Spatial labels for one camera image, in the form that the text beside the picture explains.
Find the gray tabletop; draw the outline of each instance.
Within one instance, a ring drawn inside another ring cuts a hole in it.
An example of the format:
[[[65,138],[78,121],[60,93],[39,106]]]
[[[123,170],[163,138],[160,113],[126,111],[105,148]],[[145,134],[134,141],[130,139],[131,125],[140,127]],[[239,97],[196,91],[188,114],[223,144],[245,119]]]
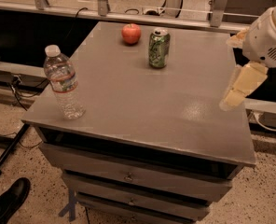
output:
[[[235,61],[228,35],[169,29],[167,67],[149,67],[154,27],[138,44],[121,38],[124,24],[99,22],[72,56],[87,111],[64,120],[48,87],[25,113],[26,123],[213,161],[252,166],[255,153],[244,106],[218,104]]]

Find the can top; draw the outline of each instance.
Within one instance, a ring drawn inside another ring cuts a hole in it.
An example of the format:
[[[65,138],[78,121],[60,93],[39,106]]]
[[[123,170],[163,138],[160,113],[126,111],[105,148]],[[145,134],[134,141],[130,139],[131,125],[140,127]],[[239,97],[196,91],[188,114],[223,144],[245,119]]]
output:
[[[156,27],[153,31],[153,35],[165,36],[168,34],[168,30],[162,27]]]

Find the white bottle cap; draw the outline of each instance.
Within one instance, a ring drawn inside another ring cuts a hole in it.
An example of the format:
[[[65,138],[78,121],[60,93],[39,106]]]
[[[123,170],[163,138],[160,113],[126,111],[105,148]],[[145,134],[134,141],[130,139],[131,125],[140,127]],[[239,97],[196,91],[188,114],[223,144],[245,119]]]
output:
[[[55,57],[61,54],[61,50],[58,46],[56,45],[49,45],[45,48],[45,53],[49,57]]]

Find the white cable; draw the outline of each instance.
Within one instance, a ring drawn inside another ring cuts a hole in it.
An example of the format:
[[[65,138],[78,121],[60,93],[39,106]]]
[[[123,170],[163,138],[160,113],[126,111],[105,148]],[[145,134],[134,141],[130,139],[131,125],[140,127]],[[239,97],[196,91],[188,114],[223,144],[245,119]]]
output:
[[[267,127],[267,126],[265,126],[265,125],[263,125],[260,121],[259,121],[259,113],[258,112],[253,112],[253,115],[254,115],[254,118],[255,118],[255,121],[257,122],[257,124],[259,124],[261,127],[263,127],[263,128],[265,128],[266,130],[268,130],[268,131],[274,131],[274,132],[276,132],[276,129],[271,129],[271,128],[269,128],[269,127]]]

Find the drawer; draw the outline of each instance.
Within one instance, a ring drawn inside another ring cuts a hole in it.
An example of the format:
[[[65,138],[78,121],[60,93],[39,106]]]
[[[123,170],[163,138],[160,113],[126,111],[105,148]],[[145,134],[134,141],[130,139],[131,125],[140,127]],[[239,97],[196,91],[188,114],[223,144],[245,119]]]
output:
[[[95,175],[137,186],[218,202],[232,187],[231,182],[205,175],[130,161],[67,147],[42,144],[48,161],[63,170]]]
[[[192,220],[152,212],[146,209],[127,206],[121,203],[110,202],[100,198],[78,193],[76,199],[80,204],[90,209],[125,217],[129,221],[143,221],[150,224],[189,224],[195,223]]]
[[[128,206],[139,206],[146,209],[167,213],[193,220],[202,220],[209,213],[209,208],[196,203],[195,199],[164,195],[152,189],[134,189],[105,180],[93,179],[79,175],[62,174],[62,179],[69,189],[89,195],[125,203]]]

